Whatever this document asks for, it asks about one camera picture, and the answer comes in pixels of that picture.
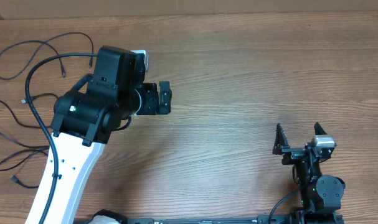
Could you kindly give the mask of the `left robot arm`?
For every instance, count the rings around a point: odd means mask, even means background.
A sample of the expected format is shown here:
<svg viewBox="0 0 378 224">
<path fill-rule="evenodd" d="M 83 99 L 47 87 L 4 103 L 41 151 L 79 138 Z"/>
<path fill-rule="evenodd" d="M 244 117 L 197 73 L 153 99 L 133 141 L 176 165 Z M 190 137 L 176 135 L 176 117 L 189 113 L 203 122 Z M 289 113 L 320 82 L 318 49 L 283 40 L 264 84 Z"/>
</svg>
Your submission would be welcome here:
<svg viewBox="0 0 378 224">
<path fill-rule="evenodd" d="M 27 223 L 73 223 L 87 180 L 111 133 L 132 116 L 171 112 L 169 82 L 144 82 L 145 50 L 105 45 L 94 56 L 94 73 L 55 102 L 49 128 L 33 105 L 30 82 L 34 72 L 54 58 L 39 62 L 26 78 L 27 103 L 50 145 Z"/>
</svg>

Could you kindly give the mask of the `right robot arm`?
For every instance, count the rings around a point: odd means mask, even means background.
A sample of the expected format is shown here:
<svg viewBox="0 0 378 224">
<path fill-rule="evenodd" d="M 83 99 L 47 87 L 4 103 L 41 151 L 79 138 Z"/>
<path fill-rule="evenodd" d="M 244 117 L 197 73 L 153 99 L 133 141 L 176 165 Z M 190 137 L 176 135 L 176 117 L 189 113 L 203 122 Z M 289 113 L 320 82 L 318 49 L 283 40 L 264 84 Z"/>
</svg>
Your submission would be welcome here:
<svg viewBox="0 0 378 224">
<path fill-rule="evenodd" d="M 339 177 L 324 175 L 320 163 L 332 157 L 337 146 L 333 137 L 319 123 L 314 124 L 315 135 L 303 147 L 292 148 L 281 124 L 276 126 L 272 153 L 282 155 L 281 163 L 292 166 L 292 176 L 298 188 L 284 196 L 268 215 L 268 223 L 343 223 L 336 211 L 341 208 L 345 182 Z M 275 216 L 276 209 L 292 196 L 299 194 L 301 207 L 285 216 Z"/>
</svg>

